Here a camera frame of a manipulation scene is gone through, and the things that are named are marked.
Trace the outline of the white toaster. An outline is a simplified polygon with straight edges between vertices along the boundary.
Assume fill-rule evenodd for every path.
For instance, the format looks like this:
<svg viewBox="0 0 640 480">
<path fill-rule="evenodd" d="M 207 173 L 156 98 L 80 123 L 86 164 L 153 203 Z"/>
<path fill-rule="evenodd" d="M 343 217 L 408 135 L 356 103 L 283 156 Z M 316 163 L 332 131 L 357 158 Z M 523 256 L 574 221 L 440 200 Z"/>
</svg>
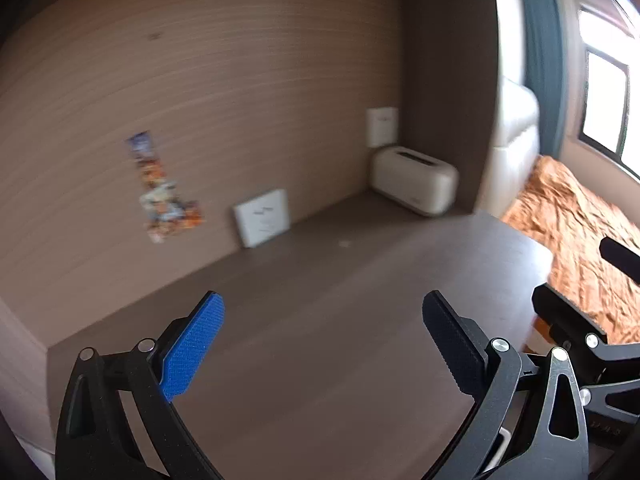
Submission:
<svg viewBox="0 0 640 480">
<path fill-rule="evenodd" d="M 440 216 L 454 204 L 458 181 L 448 162 L 399 145 L 372 160 L 371 188 L 424 217 Z"/>
</svg>

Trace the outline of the orange bed cover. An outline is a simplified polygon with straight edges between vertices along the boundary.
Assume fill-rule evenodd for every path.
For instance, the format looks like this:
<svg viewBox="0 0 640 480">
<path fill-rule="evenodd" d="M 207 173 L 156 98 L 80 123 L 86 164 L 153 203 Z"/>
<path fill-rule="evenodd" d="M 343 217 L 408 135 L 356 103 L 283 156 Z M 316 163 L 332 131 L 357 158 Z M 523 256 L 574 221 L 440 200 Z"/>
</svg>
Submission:
<svg viewBox="0 0 640 480">
<path fill-rule="evenodd" d="M 639 249 L 639 228 L 550 156 L 535 162 L 502 221 L 553 255 L 548 283 L 596 322 L 613 344 L 639 341 L 639 286 L 600 255 L 611 237 Z"/>
</svg>

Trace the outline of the teal curtain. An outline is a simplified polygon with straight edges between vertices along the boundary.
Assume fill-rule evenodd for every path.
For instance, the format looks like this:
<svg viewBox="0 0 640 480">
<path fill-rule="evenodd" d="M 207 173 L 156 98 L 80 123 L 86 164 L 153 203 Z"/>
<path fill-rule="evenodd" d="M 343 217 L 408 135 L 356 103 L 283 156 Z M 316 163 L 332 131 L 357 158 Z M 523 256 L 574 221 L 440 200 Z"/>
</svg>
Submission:
<svg viewBox="0 0 640 480">
<path fill-rule="evenodd" d="M 522 0 L 525 85 L 539 106 L 541 155 L 559 158 L 564 138 L 567 67 L 558 0 Z"/>
</svg>

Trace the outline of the white padded headboard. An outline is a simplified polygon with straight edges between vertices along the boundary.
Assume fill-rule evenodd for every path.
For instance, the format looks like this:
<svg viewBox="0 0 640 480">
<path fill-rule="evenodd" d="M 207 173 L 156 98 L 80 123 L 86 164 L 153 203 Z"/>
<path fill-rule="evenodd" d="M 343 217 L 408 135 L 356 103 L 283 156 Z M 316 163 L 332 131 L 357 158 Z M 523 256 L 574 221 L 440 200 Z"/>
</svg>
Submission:
<svg viewBox="0 0 640 480">
<path fill-rule="evenodd" d="M 539 154 L 539 106 L 532 90 L 503 78 L 478 206 L 500 219 L 526 185 Z"/>
</svg>

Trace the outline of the window with black frame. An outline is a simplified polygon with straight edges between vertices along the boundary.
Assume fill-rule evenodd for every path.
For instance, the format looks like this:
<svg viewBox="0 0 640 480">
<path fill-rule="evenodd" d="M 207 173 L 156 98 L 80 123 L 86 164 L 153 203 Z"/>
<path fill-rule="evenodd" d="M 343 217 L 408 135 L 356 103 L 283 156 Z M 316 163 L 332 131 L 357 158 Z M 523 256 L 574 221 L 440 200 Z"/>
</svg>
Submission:
<svg viewBox="0 0 640 480">
<path fill-rule="evenodd" d="M 593 6 L 577 12 L 584 51 L 578 139 L 639 175 L 639 39 Z"/>
</svg>

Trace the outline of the colourful cartoon stickers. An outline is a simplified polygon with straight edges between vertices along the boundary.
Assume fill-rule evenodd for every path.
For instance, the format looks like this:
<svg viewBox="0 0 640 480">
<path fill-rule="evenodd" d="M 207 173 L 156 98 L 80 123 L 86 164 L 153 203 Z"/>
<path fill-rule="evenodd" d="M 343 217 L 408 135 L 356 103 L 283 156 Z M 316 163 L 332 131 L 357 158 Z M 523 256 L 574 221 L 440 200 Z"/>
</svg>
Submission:
<svg viewBox="0 0 640 480">
<path fill-rule="evenodd" d="M 144 187 L 139 202 L 148 216 L 145 229 L 152 242 L 160 244 L 200 226 L 204 221 L 200 204 L 178 196 L 176 182 L 168 179 L 151 135 L 146 131 L 137 133 L 130 136 L 127 144 Z"/>
</svg>

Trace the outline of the white wall socket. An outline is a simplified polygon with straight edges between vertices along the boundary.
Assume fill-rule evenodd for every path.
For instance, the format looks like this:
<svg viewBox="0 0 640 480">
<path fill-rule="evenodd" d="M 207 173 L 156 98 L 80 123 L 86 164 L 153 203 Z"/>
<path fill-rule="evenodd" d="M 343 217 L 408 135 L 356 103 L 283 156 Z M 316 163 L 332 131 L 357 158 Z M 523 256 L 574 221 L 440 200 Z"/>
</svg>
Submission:
<svg viewBox="0 0 640 480">
<path fill-rule="evenodd" d="M 291 226 L 288 194 L 276 188 L 233 207 L 242 244 L 254 248 L 286 232 Z"/>
</svg>

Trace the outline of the white wall switch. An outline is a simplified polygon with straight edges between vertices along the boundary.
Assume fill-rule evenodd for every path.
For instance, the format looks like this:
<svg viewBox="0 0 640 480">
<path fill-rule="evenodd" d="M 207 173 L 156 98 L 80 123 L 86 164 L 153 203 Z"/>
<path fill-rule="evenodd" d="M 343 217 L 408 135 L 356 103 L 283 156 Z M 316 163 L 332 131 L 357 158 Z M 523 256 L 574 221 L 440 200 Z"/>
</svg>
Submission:
<svg viewBox="0 0 640 480">
<path fill-rule="evenodd" d="M 398 109 L 396 107 L 368 108 L 367 147 L 382 148 L 396 144 L 398 140 Z"/>
</svg>

